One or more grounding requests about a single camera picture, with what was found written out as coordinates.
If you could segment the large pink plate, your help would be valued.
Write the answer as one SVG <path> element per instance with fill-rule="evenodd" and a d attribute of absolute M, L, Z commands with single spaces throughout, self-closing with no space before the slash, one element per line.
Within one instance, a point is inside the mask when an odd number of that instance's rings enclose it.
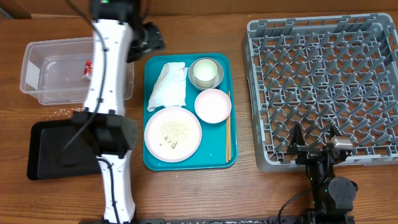
<path fill-rule="evenodd" d="M 144 142 L 148 151 L 164 162 L 181 162 L 199 148 L 202 129 L 198 118 L 179 107 L 164 108 L 148 120 Z"/>

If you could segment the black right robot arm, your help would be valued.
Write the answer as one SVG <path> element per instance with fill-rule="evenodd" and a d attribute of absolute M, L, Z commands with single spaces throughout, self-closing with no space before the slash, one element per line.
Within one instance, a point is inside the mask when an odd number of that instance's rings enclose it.
<path fill-rule="evenodd" d="M 342 136 L 335 126 L 330 127 L 330 140 L 319 148 L 305 145 L 299 123 L 295 123 L 291 133 L 287 153 L 296 155 L 295 163 L 305 166 L 311 187 L 284 203 L 277 215 L 278 222 L 282 223 L 282 212 L 289 203 L 310 192 L 313 208 L 304 210 L 292 223 L 354 223 L 348 213 L 353 210 L 358 185 L 346 177 L 337 177 L 333 169 L 351 154 L 351 140 Z"/>

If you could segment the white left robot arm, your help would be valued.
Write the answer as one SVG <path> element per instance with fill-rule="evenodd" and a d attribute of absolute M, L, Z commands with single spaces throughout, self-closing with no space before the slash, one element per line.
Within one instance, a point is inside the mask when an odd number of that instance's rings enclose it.
<path fill-rule="evenodd" d="M 101 169 L 105 196 L 101 222 L 134 223 L 131 156 L 137 141 L 137 124 L 125 117 L 126 66 L 165 49 L 165 43 L 159 28 L 144 22 L 147 13 L 141 11 L 140 0 L 91 1 L 90 17 L 71 1 L 68 5 L 92 27 L 94 52 L 84 110 L 71 118 L 78 131 L 60 154 L 82 137 L 91 146 Z"/>

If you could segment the red snack wrapper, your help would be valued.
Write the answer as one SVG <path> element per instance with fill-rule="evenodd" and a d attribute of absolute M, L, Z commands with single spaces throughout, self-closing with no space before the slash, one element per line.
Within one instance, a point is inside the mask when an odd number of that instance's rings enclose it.
<path fill-rule="evenodd" d="M 93 63 L 90 60 L 87 60 L 85 63 L 83 78 L 90 80 L 92 77 L 92 69 L 93 69 Z"/>

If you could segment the white paper napkin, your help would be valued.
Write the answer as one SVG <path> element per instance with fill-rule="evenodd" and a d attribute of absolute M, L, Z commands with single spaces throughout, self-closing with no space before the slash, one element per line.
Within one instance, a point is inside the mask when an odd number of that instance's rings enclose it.
<path fill-rule="evenodd" d="M 187 73 L 185 62 L 166 63 L 154 85 L 147 110 L 152 112 L 161 106 L 185 106 Z"/>

